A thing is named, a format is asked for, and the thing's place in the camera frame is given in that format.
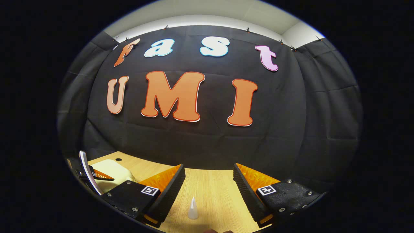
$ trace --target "white wall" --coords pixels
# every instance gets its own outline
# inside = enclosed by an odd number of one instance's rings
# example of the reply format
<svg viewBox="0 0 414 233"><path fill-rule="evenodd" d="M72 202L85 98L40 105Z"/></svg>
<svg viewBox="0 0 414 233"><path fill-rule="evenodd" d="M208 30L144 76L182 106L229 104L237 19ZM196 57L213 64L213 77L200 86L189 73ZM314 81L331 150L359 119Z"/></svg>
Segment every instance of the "white wall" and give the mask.
<svg viewBox="0 0 414 233"><path fill-rule="evenodd" d="M317 40L316 36L320 39L325 37L303 21L295 24L293 27L282 34L282 37L286 40L283 40L284 44L293 46L295 48Z"/></svg>
<svg viewBox="0 0 414 233"><path fill-rule="evenodd" d="M277 41L280 41L282 39L283 42L285 42L285 39L282 35L277 34L276 32L266 29L264 27L246 21L216 15L181 15L165 19L159 19L122 32L119 35L117 35L118 38L116 40L118 42L125 41L126 37L132 38L147 32L160 30L165 28L166 25L168 25L168 27L179 27L188 25L213 25L232 27L241 30L246 30L247 28L249 28L251 32L270 37Z"/></svg>

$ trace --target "hand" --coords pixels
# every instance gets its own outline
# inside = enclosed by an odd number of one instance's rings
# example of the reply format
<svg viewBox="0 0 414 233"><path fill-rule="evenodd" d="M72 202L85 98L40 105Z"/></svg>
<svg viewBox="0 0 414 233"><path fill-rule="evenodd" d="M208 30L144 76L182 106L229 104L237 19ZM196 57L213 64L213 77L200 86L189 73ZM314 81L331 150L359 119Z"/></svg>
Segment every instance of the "hand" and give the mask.
<svg viewBox="0 0 414 233"><path fill-rule="evenodd" d="M213 229L208 229L203 231L203 233L218 233L217 231L213 230ZM233 231L225 231L223 233L234 233Z"/></svg>

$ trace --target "table surface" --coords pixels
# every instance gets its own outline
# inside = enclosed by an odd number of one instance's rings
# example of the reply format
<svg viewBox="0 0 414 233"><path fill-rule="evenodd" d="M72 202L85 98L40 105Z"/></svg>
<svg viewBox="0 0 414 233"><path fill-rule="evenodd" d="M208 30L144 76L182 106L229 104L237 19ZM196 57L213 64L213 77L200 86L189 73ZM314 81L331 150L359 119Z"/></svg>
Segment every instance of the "table surface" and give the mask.
<svg viewBox="0 0 414 233"><path fill-rule="evenodd" d="M122 159L117 163L131 171L136 182L172 167L119 151L88 161L88 163L93 165L105 159L116 161L116 158ZM188 218L188 210L193 197L199 215L195 220ZM233 170L185 168L184 183L159 230L167 233L202 233L209 228L219 233L225 231L251 233L260 229L250 215L239 189L233 181Z"/></svg>

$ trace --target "black cloth backdrop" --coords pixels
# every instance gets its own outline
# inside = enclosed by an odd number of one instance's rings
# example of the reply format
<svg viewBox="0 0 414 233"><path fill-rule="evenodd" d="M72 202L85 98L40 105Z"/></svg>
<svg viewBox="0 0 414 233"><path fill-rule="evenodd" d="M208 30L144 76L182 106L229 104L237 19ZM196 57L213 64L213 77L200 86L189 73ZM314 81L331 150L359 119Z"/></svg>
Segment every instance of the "black cloth backdrop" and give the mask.
<svg viewBox="0 0 414 233"><path fill-rule="evenodd" d="M225 37L223 57L203 56L207 36ZM122 48L140 38L125 60L113 67ZM174 39L166 56L144 57L151 45ZM293 178L318 192L327 191L353 158L362 123L358 86L350 67L326 39L292 51L271 38L217 26L183 26L149 32L116 45L102 32L69 68L62 85L58 129L63 154L88 159L121 151L168 165L229 170L240 163L279 180ZM255 46L265 45L279 70L267 70ZM144 117L151 71L166 73L171 87L188 71L205 75L198 93L198 122ZM127 75L122 111L108 111L108 81ZM231 126L234 79L258 85L248 127ZM119 84L114 89L117 102Z"/></svg>

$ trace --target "white cone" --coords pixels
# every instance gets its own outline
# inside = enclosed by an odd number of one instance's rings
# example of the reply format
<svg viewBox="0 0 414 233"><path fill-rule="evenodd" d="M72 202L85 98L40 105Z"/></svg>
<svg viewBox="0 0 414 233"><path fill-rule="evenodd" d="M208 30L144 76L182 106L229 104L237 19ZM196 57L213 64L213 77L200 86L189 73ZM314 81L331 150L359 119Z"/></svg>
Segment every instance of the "white cone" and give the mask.
<svg viewBox="0 0 414 233"><path fill-rule="evenodd" d="M198 218L197 205L195 204L194 197L191 200L190 209L188 210L188 218L193 220Z"/></svg>

